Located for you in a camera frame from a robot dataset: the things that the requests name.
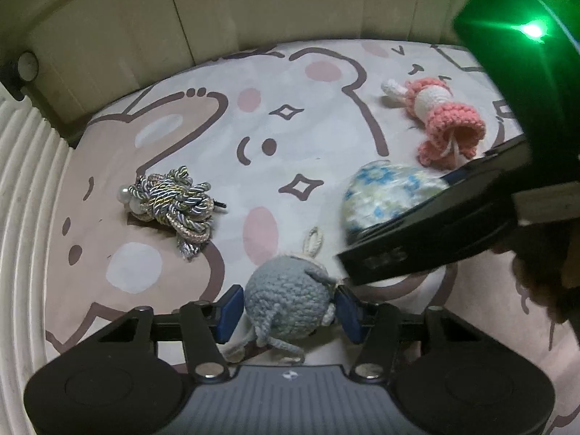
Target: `cartoon eye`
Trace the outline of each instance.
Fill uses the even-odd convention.
[[[248,157],[246,157],[246,154],[245,154],[245,149],[246,149],[246,145],[248,145],[248,142],[250,142],[249,137],[243,138],[240,141],[240,143],[238,144],[238,148],[236,150],[236,155],[238,157],[238,161],[242,165],[246,165],[246,166],[248,166],[252,162]],[[274,139],[268,138],[262,142],[262,152],[264,152],[264,154],[267,155],[268,157],[271,157],[272,155],[274,155],[276,153],[277,148],[278,148],[278,144],[276,143],[276,141]]]

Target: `pink oval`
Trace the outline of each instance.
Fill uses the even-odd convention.
[[[238,95],[238,108],[246,113],[256,111],[261,102],[262,97],[256,88],[246,88]]]
[[[376,55],[377,57],[387,58],[389,53],[386,49],[382,48],[379,43],[374,41],[364,41],[361,42],[362,48],[369,54]]]
[[[304,71],[308,78],[317,82],[335,82],[342,77],[340,69],[334,63],[326,61],[312,62]]]
[[[267,207],[255,207],[244,222],[242,233],[246,255],[256,266],[271,259],[278,250],[278,224]]]

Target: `white ribbed surface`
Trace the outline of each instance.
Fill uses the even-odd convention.
[[[46,363],[48,240],[71,152],[28,98],[0,84],[0,435],[34,433],[22,393]]]

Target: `gray crocheted toy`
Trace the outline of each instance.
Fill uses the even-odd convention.
[[[331,302],[335,279],[314,261],[322,245],[318,228],[304,241],[303,254],[278,256],[258,267],[244,290],[246,314],[252,327],[242,341],[224,352],[230,359],[251,341],[288,351],[287,363],[304,363],[304,350],[286,340],[307,337],[320,325],[334,320]]]

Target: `beige wall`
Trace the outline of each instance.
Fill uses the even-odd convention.
[[[0,47],[41,63],[28,94],[68,135],[105,104],[194,63],[292,40],[457,42],[466,0],[0,0]]]

